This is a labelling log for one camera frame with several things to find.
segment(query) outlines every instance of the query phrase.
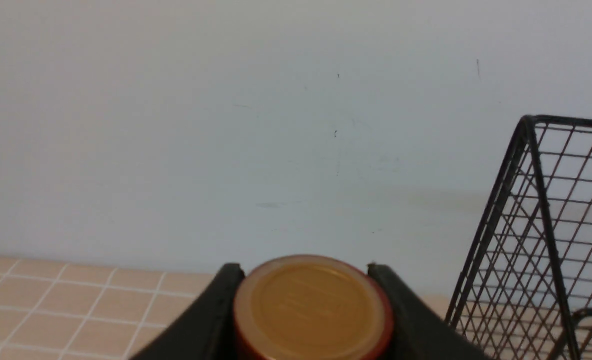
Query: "tile floor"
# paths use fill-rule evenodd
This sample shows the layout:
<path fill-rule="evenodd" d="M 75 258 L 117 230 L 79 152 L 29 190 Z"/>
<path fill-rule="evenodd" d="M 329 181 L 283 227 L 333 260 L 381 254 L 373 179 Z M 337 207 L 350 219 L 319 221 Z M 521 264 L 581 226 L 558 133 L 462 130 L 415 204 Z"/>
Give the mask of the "tile floor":
<path fill-rule="evenodd" d="M 0 360 L 123 360 L 212 275 L 0 257 Z"/>

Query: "white wall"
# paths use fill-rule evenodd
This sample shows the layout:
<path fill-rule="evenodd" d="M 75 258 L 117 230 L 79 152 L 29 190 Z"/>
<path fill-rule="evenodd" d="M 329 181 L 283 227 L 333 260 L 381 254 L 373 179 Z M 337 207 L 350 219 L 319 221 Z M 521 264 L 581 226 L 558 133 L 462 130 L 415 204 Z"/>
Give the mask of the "white wall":
<path fill-rule="evenodd" d="M 449 294 L 530 113 L 592 118 L 592 0 L 0 0 L 0 254 Z"/>

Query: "gold lid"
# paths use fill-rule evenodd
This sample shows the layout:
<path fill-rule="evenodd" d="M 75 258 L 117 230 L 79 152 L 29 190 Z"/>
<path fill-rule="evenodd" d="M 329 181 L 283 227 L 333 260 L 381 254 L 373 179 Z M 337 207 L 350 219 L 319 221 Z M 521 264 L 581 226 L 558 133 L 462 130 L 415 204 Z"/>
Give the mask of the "gold lid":
<path fill-rule="evenodd" d="M 238 289 L 234 318 L 250 350 L 275 360 L 360 360 L 385 331 L 385 309 L 369 279 L 311 255 L 255 269 Z"/>

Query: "black holder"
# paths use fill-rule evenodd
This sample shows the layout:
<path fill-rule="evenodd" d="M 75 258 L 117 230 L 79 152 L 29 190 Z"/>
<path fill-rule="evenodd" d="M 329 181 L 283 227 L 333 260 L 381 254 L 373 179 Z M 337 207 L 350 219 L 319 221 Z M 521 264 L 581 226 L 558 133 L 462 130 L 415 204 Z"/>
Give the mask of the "black holder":
<path fill-rule="evenodd" d="M 495 359 L 592 359 L 592 120 L 521 119 L 446 321 Z"/>
<path fill-rule="evenodd" d="M 394 336 L 381 360 L 488 360 L 451 330 L 387 266 L 367 275 L 385 291 L 394 312 Z M 232 303 L 245 278 L 238 264 L 223 266 L 193 304 L 132 360 L 236 360 Z"/>

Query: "black wire basket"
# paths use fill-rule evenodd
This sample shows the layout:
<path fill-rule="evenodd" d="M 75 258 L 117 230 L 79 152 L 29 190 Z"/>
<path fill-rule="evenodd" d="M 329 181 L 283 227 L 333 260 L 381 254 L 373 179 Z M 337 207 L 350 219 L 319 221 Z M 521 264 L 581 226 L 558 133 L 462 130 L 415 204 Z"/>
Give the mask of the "black wire basket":
<path fill-rule="evenodd" d="M 592 360 L 592 120 L 520 120 L 446 321 L 491 358 Z"/>

